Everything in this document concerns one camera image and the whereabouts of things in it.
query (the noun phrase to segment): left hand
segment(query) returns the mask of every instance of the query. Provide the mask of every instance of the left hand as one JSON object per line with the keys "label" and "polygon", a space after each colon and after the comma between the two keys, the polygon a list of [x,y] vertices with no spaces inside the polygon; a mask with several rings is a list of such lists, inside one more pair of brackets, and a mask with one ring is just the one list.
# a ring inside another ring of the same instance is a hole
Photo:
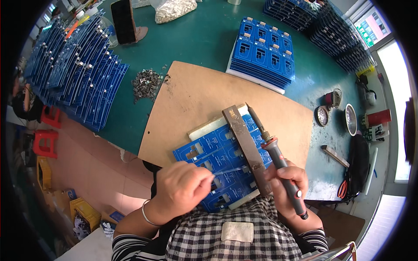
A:
{"label": "left hand", "polygon": [[145,205],[149,220],[163,225],[196,207],[211,190],[215,175],[185,161],[157,172],[157,194]]}

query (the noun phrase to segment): pink floor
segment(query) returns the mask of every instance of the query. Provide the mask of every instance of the pink floor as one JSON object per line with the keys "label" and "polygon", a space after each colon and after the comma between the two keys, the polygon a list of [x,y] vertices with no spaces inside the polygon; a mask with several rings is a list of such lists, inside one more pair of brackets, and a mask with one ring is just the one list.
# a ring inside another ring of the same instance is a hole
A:
{"label": "pink floor", "polygon": [[153,174],[137,155],[126,152],[123,162],[119,149],[63,113],[57,131],[58,159],[48,158],[53,189],[73,188],[97,211],[111,205],[125,215],[151,197]]}

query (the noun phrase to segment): smartphone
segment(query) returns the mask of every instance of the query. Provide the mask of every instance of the smartphone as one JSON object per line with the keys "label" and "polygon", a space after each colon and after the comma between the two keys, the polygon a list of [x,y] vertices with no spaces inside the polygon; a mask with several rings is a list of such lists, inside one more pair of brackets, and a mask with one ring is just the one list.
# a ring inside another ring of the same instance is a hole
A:
{"label": "smartphone", "polygon": [[110,5],[119,44],[138,42],[131,0],[119,0]]}

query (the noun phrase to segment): right hand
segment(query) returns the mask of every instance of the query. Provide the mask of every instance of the right hand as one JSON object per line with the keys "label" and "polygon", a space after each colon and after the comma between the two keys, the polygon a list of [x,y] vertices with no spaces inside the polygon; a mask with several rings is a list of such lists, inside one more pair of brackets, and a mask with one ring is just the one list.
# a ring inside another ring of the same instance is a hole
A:
{"label": "right hand", "polygon": [[210,193],[214,177],[206,168],[185,161],[161,169],[157,172],[157,194],[145,207],[147,217],[163,225],[188,213]]}
{"label": "right hand", "polygon": [[291,219],[297,216],[297,214],[280,179],[293,180],[302,191],[302,199],[305,199],[308,192],[308,176],[304,169],[297,167],[290,160],[285,160],[288,167],[277,170],[274,164],[270,164],[264,171],[264,175],[266,181],[270,181],[277,211],[286,219]]}

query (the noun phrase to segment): white patch on shirt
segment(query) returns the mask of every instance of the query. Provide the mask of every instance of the white patch on shirt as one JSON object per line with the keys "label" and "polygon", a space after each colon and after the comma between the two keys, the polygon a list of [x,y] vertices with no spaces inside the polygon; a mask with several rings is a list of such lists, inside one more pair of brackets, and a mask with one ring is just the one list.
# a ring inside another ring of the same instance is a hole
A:
{"label": "white patch on shirt", "polygon": [[252,242],[254,239],[254,224],[249,222],[225,222],[222,225],[221,240]]}

